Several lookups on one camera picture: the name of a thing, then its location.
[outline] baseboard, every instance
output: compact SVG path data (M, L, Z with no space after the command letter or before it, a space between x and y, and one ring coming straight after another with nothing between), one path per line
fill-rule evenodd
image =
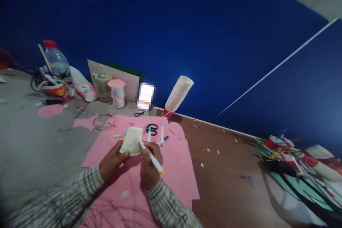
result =
M176 113L176 112L174 114L177 114L179 116L183 116L183 117L186 117L186 118L190 118L190 119L195 119L196 121L200 121L200 122L203 122L203 123L206 123L206 124L209 124L209 125L217 126L217 127L222 128L224 130L229 130L229 131L232 131L232 132L236 132L238 134L246 135L246 136L257 138L257 139L262 139L260 137L254 136L254 135L245 134L245 133L242 133L242 132L239 132L239 131L235 131L233 129L229 129L229 128L226 128L226 127L223 127L223 126L215 125L215 124L212 124L212 123L209 123L209 122L206 122L206 121L203 121L203 120L199 120L199 119L196 119L196 118L192 118L192 117L189 117L189 116L186 116L186 115L182 115L182 114L179 114L179 113Z

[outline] white stripe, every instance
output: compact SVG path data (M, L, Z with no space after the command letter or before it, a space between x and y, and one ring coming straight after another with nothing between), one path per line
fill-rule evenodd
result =
M233 129L229 129L229 128L226 128L226 127L223 127L223 126L215 125L215 124L212 124L212 123L209 123L209 122L206 122L206 121L203 121L203 120L199 120L199 119L196 119L196 118L192 118L192 117L189 117L189 116L186 116L186 115L182 115L182 114L179 114L179 113L176 113L176 112L174 114L177 114L179 116L183 116L183 117L186 117L186 118L190 118L190 119L195 119L196 121L200 121L200 122L203 122L203 123L206 123L206 124L209 124L209 125L217 126L219 128L223 128L225 130L229 130L229 131L232 131L232 132L235 132L235 133L238 133L238 134L243 134L243 135L246 135L246 136L249 136L249 137L254 137L254 138L257 138L257 139L261 139L260 137L256 137L254 135L245 134L245 133L233 130Z
M271 74L273 71L275 71L277 68L279 68L284 62L286 62L288 59L290 59L293 55L295 55L297 52L299 52L304 46L306 46L308 43L310 43L316 36L318 36L323 30L325 30L327 27L329 27L331 24L333 24L337 19L334 19L329 24L324 26L319 32L317 32L312 38L310 38L308 41L306 41L301 47L299 47L295 52L293 52L289 57L287 57L285 60L283 60L281 63L279 63L274 69L272 69L267 75L265 75L262 79L260 79L254 86L249 88L243 95L241 95L239 98L237 98L231 105L226 107L223 111L221 111L220 114L218 114L215 118L220 116L226 109L228 109L230 106L232 106L235 102L237 102L242 96L244 96L246 93L248 93L250 90L252 90L257 84L259 84L262 80L264 80L269 74Z

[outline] person's left hand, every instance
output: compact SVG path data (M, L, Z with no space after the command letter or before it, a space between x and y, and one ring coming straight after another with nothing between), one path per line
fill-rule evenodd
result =
M119 168L121 163L131 157L129 151L120 153L123 140L118 141L115 146L107 153L99 164L100 176L104 181L107 181L113 173Z

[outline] person's right hand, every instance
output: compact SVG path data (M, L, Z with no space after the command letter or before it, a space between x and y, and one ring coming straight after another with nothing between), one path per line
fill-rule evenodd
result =
M159 164L163 165L163 156L161 155L159 145L152 142L144 142L144 146L148 149L144 149L141 151L142 155L142 163L140 170L140 178L142 186L146 191L151 190L159 180L159 172L154 167L151 162L150 151L158 160Z

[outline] red bottle cap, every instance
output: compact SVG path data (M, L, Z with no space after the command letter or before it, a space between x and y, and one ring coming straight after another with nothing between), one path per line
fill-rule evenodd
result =
M57 48L57 45L54 41L52 40L43 40L43 43L46 47L49 47L49 48Z

